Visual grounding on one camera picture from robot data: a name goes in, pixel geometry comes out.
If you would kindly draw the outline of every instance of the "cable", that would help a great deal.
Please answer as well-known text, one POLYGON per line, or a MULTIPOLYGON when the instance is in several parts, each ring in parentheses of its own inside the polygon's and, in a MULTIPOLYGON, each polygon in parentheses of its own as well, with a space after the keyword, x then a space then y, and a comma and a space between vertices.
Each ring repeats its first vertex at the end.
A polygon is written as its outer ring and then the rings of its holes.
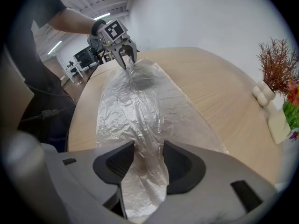
POLYGON ((66 131, 65 144, 64 144, 64 152, 68 152, 69 151, 69 132, 70 132, 70 126, 67 129, 67 131, 66 131))
POLYGON ((75 84, 75 83, 73 83, 73 84, 69 84, 68 86, 63 87, 63 88, 66 89, 66 88, 70 87, 71 85, 73 85, 73 86, 77 86, 77 85, 80 85, 80 84, 82 84, 82 81, 78 82, 77 84, 75 84))
POLYGON ((75 105, 72 105, 70 107, 66 107, 66 108, 61 109, 61 110, 57 110, 57 109, 45 110, 45 111, 42 111, 40 113, 40 115, 36 115, 36 116, 30 117, 30 118, 27 118, 27 119, 22 119, 20 121, 20 123, 25 123, 25 122, 36 120, 36 119, 45 120, 45 119, 48 119, 50 117, 54 117, 54 116, 60 114, 61 112, 65 111, 65 110, 68 110, 68 109, 71 109, 71 108, 74 108, 74 107, 75 107, 75 105))
POLYGON ((104 57, 105 52, 106 52, 106 50, 104 49, 104 52, 103 52, 102 56, 100 57, 99 62, 95 66, 93 72, 89 75, 88 79, 86 80, 86 83, 89 81, 90 77, 93 75, 93 73, 95 72, 95 70, 97 69, 97 67, 100 65, 100 62, 101 62, 102 58, 104 57))
POLYGON ((69 95, 58 95, 58 94, 52 94, 52 93, 49 93, 49 92, 46 92, 46 91, 41 91, 41 90, 39 90, 39 89, 37 89, 37 88, 34 88, 34 87, 32 87, 32 86, 30 86, 30 85, 28 85, 28 84, 27 84, 27 86, 28 86, 29 88, 35 90, 35 91, 38 91, 38 92, 41 92, 41 93, 44 93, 44 94, 47 94, 47 95, 53 95, 53 96, 67 96, 67 97, 70 97, 69 95))
POLYGON ((35 91, 41 92, 41 93, 43 93, 43 94, 52 95, 52 96, 64 96, 64 97, 68 97, 68 98, 70 98, 70 99, 73 101, 73 103, 76 105, 76 102, 75 102, 69 95, 66 95, 66 94, 64 94, 64 95, 52 94, 52 93, 49 93, 49 92, 42 91, 42 90, 39 90, 39 89, 37 89, 37 88, 34 88, 34 87, 32 87, 32 86, 30 86, 30 85, 28 85, 28 84, 26 84, 26 86, 28 86, 29 88, 31 88, 31 89, 33 89, 33 90, 35 90, 35 91))
POLYGON ((93 48, 93 47, 92 47, 91 36, 89 36, 89 42, 90 42, 90 47, 93 48))

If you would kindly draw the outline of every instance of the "wooden table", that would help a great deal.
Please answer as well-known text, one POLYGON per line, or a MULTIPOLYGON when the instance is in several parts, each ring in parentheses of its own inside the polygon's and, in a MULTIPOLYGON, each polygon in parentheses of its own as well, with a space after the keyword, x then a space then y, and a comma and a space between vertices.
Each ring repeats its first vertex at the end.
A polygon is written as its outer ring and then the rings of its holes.
MULTIPOLYGON (((274 144, 263 109, 251 91, 256 83, 228 61, 199 48, 166 48, 137 53, 158 63, 195 105, 230 155, 275 183, 282 147, 274 144)), ((115 60, 98 67, 78 101, 69 132, 69 151, 96 147, 100 96, 115 60)))

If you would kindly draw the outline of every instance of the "potted plant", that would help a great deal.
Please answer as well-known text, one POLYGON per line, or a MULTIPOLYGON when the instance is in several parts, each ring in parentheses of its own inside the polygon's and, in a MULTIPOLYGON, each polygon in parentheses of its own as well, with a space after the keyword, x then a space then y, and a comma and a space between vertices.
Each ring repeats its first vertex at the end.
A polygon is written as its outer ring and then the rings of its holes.
POLYGON ((275 98, 275 94, 287 95, 288 81, 299 82, 297 63, 299 54, 296 49, 290 49, 287 40, 274 40, 270 44, 260 43, 261 71, 263 80, 253 88, 253 95, 261 106, 266 106, 275 98))
MULTIPOLYGON (((299 128, 299 85, 295 81, 288 82, 287 99, 282 109, 272 114, 268 119, 268 126, 273 141, 281 143, 291 134, 291 130, 299 128)), ((298 132, 290 139, 297 139, 298 132)))

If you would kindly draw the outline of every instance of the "person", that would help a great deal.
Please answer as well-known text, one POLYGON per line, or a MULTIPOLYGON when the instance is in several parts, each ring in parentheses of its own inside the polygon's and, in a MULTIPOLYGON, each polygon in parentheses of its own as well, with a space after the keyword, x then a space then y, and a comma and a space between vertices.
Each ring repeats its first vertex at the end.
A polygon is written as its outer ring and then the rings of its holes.
POLYGON ((61 0, 25 0, 5 39, 11 58, 25 78, 25 84, 34 93, 18 128, 62 152, 65 151, 75 103, 62 89, 60 79, 44 66, 38 56, 31 31, 33 21, 39 28, 48 23, 55 30, 88 35, 97 35, 105 21, 95 21, 68 9, 61 0), (31 119, 54 109, 60 111, 54 117, 31 119))

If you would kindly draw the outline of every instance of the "black gripper pad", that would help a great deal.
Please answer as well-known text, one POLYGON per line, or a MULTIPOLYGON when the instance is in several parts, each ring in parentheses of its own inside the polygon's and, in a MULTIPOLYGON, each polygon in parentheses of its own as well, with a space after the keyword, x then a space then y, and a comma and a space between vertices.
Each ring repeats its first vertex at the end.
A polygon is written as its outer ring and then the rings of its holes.
POLYGON ((134 160, 134 141, 130 141, 108 153, 97 157, 93 170, 105 183, 120 186, 134 160))
POLYGON ((232 182, 230 185, 237 194, 247 213, 251 212, 254 208, 263 203, 262 199, 244 180, 232 182))
POLYGON ((168 169, 167 194, 186 193, 205 176, 206 165, 197 155, 164 141, 164 163, 168 169))

